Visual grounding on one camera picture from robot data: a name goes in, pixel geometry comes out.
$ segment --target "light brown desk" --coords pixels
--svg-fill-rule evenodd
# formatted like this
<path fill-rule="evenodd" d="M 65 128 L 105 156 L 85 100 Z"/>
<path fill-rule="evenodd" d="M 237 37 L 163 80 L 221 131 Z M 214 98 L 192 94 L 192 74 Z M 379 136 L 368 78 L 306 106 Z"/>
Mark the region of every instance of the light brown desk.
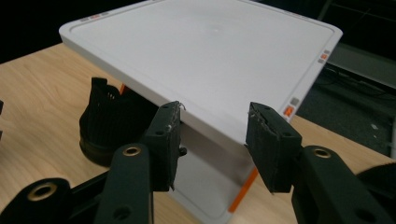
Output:
<path fill-rule="evenodd" d="M 74 187 L 106 170 L 78 145 L 78 120 L 88 104 L 91 77 L 121 83 L 63 44 L 0 64 L 0 210 L 24 187 L 62 177 Z M 303 145 L 336 151 L 354 173 L 393 161 L 369 148 L 295 117 Z M 197 223 L 167 193 L 154 194 L 156 223 Z M 230 223 L 296 223 L 290 194 L 272 195 L 258 177 Z"/>

